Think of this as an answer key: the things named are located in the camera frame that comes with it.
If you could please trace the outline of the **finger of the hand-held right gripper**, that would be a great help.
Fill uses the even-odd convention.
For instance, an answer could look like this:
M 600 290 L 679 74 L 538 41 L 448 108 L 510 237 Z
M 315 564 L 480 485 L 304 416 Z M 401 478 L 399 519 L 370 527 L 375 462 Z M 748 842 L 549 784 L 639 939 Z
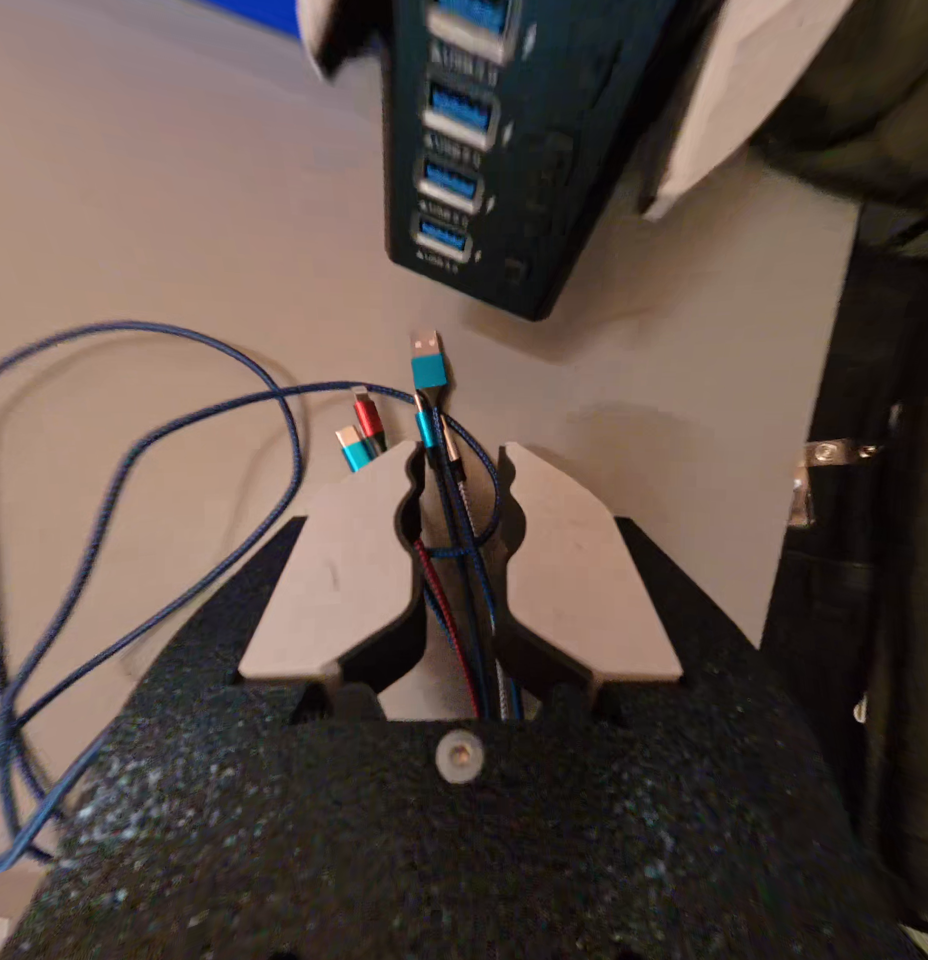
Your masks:
M 377 54 L 393 36 L 392 1 L 297 1 L 295 11 L 302 49 L 324 81 Z
M 660 221 L 744 149 L 852 6 L 851 1 L 728 1 L 638 152 L 638 212 Z

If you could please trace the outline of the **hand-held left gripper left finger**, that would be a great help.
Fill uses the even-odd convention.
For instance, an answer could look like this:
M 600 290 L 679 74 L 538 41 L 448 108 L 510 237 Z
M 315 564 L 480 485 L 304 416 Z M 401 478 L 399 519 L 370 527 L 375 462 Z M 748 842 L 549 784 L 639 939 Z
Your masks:
M 417 665 L 424 469 L 407 439 L 315 496 L 240 660 L 244 681 L 392 685 Z

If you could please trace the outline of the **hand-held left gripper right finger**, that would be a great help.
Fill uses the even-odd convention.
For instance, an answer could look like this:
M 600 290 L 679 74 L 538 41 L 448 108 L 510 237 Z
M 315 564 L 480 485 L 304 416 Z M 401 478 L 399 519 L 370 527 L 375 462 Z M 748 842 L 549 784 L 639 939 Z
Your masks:
M 514 441 L 498 477 L 505 671 L 520 686 L 677 683 L 683 667 L 610 509 Z

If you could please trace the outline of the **black multi-port USB hub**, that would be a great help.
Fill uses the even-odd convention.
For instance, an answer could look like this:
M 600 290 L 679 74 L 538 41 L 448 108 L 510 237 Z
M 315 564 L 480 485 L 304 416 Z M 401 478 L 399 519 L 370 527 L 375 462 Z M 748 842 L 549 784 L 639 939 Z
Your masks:
M 393 2 L 385 248 L 530 322 L 552 311 L 637 139 L 684 2 Z

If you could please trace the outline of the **grey desk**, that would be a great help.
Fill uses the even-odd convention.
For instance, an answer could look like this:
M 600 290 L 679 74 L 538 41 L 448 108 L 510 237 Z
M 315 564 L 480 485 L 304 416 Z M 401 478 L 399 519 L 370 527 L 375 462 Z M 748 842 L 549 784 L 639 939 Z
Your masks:
M 551 317 L 386 257 L 380 72 L 184 2 L 0 2 L 0 358 L 58 330 L 167 323 L 282 385 L 411 385 L 438 330 L 449 410 L 632 518 L 760 643 L 856 209 L 733 156 L 661 222 L 623 181 Z M 0 617 L 15 667 L 110 476 L 171 418 L 260 384 L 193 342 L 97 335 L 0 378 Z M 274 403 L 138 463 L 25 704 L 240 544 L 291 473 Z

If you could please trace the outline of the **metal badge clip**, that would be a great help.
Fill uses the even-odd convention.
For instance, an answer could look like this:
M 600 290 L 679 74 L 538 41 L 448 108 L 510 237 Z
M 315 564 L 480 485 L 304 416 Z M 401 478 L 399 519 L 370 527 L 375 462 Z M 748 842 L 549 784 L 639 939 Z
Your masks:
M 811 471 L 856 466 L 874 459 L 880 451 L 880 444 L 858 442 L 854 438 L 830 438 L 805 443 L 793 474 L 787 527 L 806 530 L 816 522 Z

